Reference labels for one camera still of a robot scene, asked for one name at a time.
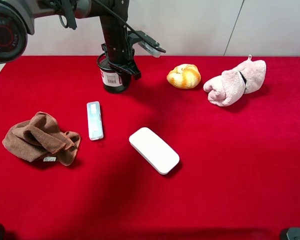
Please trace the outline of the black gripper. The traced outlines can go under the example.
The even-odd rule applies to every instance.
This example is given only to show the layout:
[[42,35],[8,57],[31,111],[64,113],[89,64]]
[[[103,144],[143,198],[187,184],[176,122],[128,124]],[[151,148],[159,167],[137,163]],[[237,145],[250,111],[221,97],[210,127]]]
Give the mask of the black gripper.
[[118,73],[120,83],[123,88],[127,88],[130,85],[132,76],[135,80],[142,77],[133,60],[127,29],[114,16],[101,16],[100,23],[109,65],[120,71]]

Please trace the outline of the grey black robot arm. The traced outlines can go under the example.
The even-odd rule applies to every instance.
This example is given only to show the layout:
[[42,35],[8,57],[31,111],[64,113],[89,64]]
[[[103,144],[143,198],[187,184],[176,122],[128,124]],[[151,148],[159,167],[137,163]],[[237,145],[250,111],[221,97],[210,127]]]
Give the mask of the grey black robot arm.
[[36,18],[58,16],[64,28],[76,30],[77,19],[98,17],[105,60],[126,86],[131,78],[141,78],[129,36],[136,31],[126,22],[128,8],[127,0],[0,0],[0,64],[23,54]]

